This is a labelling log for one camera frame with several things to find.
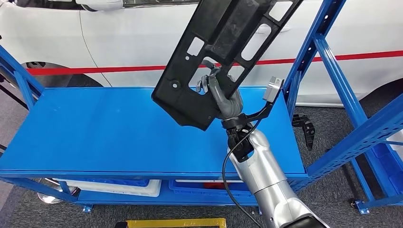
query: car door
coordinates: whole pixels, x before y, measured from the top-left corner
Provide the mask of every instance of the car door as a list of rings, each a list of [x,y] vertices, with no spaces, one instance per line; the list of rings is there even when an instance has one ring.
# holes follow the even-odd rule
[[[163,68],[197,4],[81,12],[88,50],[98,67]],[[104,73],[112,86],[155,86],[162,70]]]
[[[287,77],[321,3],[322,0],[302,2],[243,85],[265,86],[270,76]],[[155,86],[196,8],[195,4],[136,6],[108,12],[81,12],[83,35],[98,67],[140,67],[141,71],[105,73],[112,86]],[[270,13],[281,16],[289,3],[279,1],[276,6]],[[402,10],[403,2],[398,0],[346,1],[327,37],[334,54],[402,50],[403,43],[399,42],[403,38]],[[267,28],[262,26],[247,47],[258,48],[267,34]],[[402,77],[401,57],[354,58],[339,64],[359,99]],[[234,67],[230,73],[236,77],[241,71],[240,67]],[[206,73],[207,69],[199,69],[191,85]],[[302,80],[297,102],[340,105],[323,63],[311,64]]]

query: black bracket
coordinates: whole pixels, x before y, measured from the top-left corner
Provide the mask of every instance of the black bracket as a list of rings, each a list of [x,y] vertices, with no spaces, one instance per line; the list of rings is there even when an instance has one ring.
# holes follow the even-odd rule
[[[245,132],[243,130],[250,130],[250,129],[251,129],[250,125],[247,125],[242,129],[236,129],[236,128],[228,129],[227,130],[228,147],[231,150],[234,149],[236,144],[238,144],[239,141],[242,140],[248,133],[247,131]],[[237,146],[237,148],[234,149],[232,153],[235,155],[238,162],[244,162],[248,159],[248,154],[253,150],[254,150],[253,146],[252,144],[250,144],[249,139],[245,139],[240,143],[239,146]]]
[[[229,98],[270,46],[302,0],[292,4],[280,20],[270,16],[278,0],[202,0],[163,72],[152,99],[179,125],[206,130],[219,110],[210,92],[201,95],[188,86],[205,57],[221,65],[217,74],[220,87]],[[271,28],[270,34],[250,60],[241,54],[260,25]],[[197,54],[188,49],[194,39],[203,45]],[[228,71],[233,65],[243,72],[232,82]]]
[[[292,126],[302,128],[305,137],[305,144],[311,151],[314,145],[314,137],[315,137],[315,127],[313,123],[304,114],[294,114],[292,117]]]

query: white plastic tray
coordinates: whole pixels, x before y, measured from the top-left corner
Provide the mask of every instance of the white plastic tray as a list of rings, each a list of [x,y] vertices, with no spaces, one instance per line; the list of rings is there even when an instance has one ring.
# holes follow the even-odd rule
[[[80,180],[65,180],[65,179],[56,179],[56,180],[65,181],[68,186],[79,187],[81,190],[100,191],[100,192],[135,195],[135,196],[157,197],[160,195],[160,189],[161,189],[161,180],[150,180],[150,182],[146,187],[98,183],[98,182],[80,181]]]

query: blue metal shelf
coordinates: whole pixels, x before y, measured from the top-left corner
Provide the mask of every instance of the blue metal shelf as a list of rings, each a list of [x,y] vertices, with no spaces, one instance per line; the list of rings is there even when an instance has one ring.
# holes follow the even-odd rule
[[[45,89],[0,159],[0,175],[220,179],[227,151],[220,121],[215,120],[206,132],[180,127],[151,100],[152,90]],[[240,89],[247,113],[264,105],[264,100],[256,99],[264,91]],[[285,174],[290,179],[307,177],[282,96],[259,129],[271,139]],[[284,137],[289,139],[286,145]],[[227,166],[227,175],[239,180],[232,164]]]
[[[358,200],[357,207],[360,213],[368,213],[370,207],[402,205],[403,163],[385,141],[403,128],[403,95],[367,119],[325,39],[344,3],[345,0],[323,1],[284,82],[283,93],[259,129],[269,139],[294,190],[301,190],[351,162],[368,198],[366,203]],[[305,168],[290,118],[299,83],[316,53],[320,54],[355,129]],[[226,196],[175,194],[167,181],[221,178],[227,137],[219,121],[214,121],[206,132],[179,127],[151,101],[151,88],[43,88],[1,46],[0,67],[17,80],[30,109],[0,159],[0,180],[85,205],[85,211],[90,211],[92,204],[232,205]],[[263,106],[264,101],[259,102],[258,98],[264,90],[240,89],[246,113]],[[37,102],[32,94],[39,97]],[[374,198],[355,161],[363,153],[384,191],[382,199]],[[232,165],[226,171],[229,179],[239,180]],[[164,181],[156,198],[90,191],[74,197],[64,182],[63,192],[59,192],[29,179],[34,177]],[[240,203],[256,206],[254,198],[240,198]]]

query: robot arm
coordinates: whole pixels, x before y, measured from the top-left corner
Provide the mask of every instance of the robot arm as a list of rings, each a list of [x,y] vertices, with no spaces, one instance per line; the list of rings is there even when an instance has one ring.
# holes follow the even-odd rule
[[[263,132],[253,130],[242,111],[242,99],[239,91],[236,91],[230,99],[222,94],[215,73],[204,77],[202,82],[208,85],[218,102],[223,118],[222,125],[227,130],[229,137],[230,160],[235,166],[240,179],[244,181],[249,190],[255,195],[262,211],[266,227],[268,228],[329,228],[318,218],[294,193],[287,182],[282,169],[270,150],[269,142]],[[275,102],[282,81],[272,77],[264,99],[268,105],[259,114],[269,114],[272,103]]]

